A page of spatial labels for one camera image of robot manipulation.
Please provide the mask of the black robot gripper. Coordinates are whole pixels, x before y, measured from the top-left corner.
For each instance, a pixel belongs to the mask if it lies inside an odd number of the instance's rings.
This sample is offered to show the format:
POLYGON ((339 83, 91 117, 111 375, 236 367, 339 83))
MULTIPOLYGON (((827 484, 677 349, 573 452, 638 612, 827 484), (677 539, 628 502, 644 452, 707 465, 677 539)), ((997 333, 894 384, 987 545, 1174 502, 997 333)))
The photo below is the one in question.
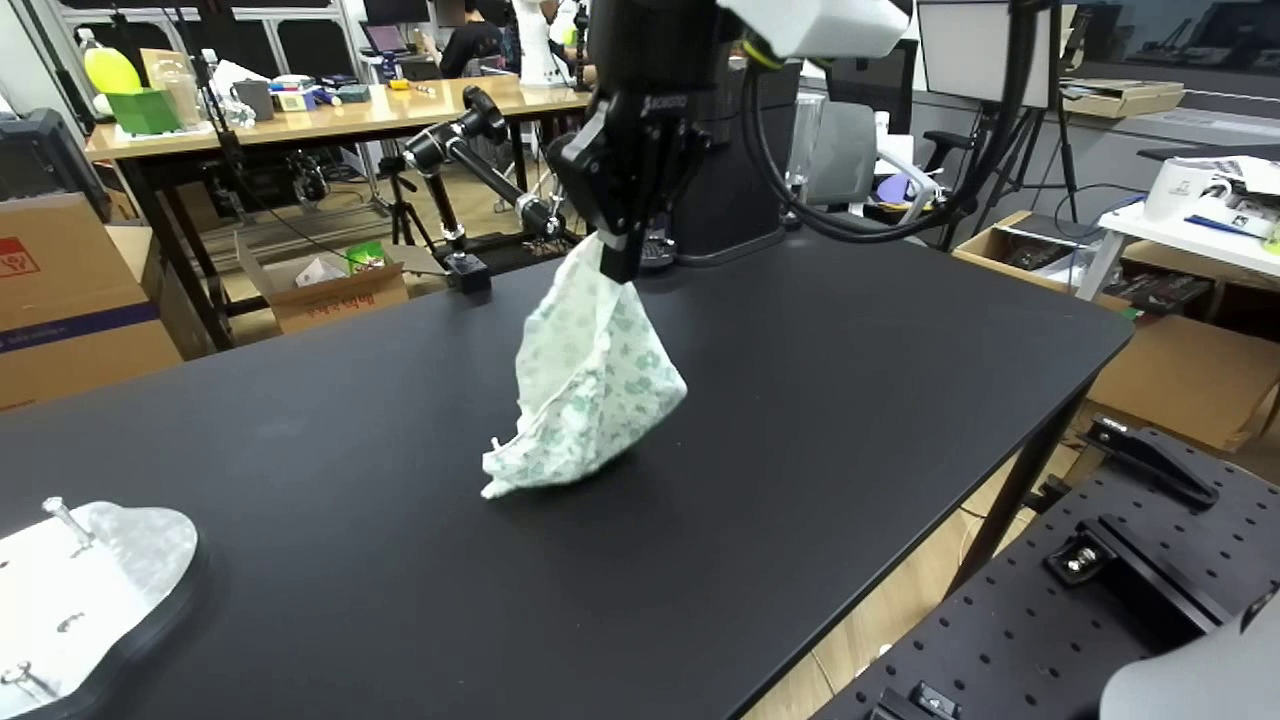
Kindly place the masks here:
POLYGON ((594 0, 588 121, 550 144, 573 207, 600 234, 600 274, 642 274, 650 226, 700 157, 688 106, 715 78, 715 0, 594 0))

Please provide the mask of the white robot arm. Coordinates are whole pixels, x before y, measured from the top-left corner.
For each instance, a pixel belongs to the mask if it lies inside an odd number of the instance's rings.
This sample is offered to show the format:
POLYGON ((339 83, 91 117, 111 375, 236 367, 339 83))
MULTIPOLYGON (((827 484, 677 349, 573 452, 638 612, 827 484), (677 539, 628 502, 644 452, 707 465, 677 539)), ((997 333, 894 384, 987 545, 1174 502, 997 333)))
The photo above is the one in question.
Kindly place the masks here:
POLYGON ((726 48, 766 63, 888 58, 907 33, 898 0, 594 0, 597 87, 550 164, 600 242, 597 270, 642 276, 650 228, 707 153, 698 99, 715 87, 726 48))

